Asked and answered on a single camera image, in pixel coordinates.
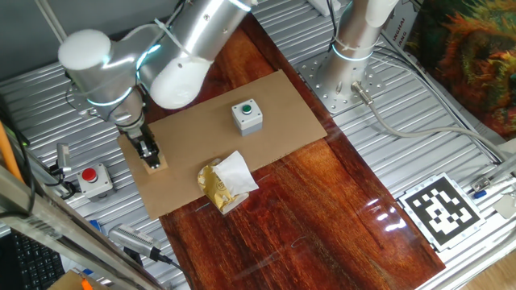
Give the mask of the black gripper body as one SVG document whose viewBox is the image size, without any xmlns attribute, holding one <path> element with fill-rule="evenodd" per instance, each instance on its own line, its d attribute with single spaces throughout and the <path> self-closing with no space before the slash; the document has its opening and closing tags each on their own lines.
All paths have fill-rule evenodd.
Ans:
<svg viewBox="0 0 516 290">
<path fill-rule="evenodd" d="M 125 130 L 125 135 L 133 146 L 138 146 L 141 142 L 148 143 L 148 125 L 143 123 L 141 126 L 133 126 Z"/>
</svg>

